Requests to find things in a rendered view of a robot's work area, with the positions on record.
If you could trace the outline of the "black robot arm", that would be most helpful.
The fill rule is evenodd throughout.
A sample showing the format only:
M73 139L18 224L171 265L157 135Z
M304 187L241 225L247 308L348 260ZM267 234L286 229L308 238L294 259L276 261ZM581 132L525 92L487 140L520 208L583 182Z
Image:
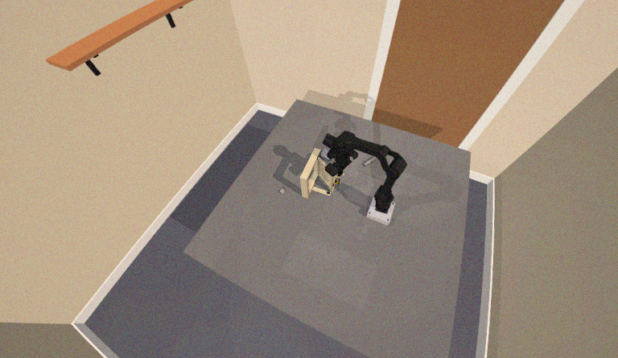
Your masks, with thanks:
M354 149L370 154L379 159L382 169L386 172L387 178L384 185L381 185L375 193L375 210L387 214L390 203L394 198L391 193L392 186L395 180L397 180L406 169L406 160L398 152L391 150L388 146L378 145L376 143L357 138L354 133L347 130L345 130L338 138L327 133L323 140L323 144L331 148L327 153L327 157L329 159L334 158L335 161L336 152L341 158L345 158L351 154ZM394 157L394 160L390 165L386 159L387 154Z

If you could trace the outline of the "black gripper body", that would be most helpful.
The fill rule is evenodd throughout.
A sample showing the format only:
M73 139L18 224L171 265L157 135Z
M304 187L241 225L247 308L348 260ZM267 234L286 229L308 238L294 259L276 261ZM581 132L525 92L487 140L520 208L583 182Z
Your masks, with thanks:
M329 163L326 167L325 167L325 171L332 177L334 177L335 175L338 174L339 170L341 169L341 167L343 167L346 163L348 163L350 161L349 157L353 157L353 159L356 159L358 157L358 153L353 150L353 152L351 154L349 154L347 157L345 158L341 158L337 152L335 153L336 155L336 162L333 164Z

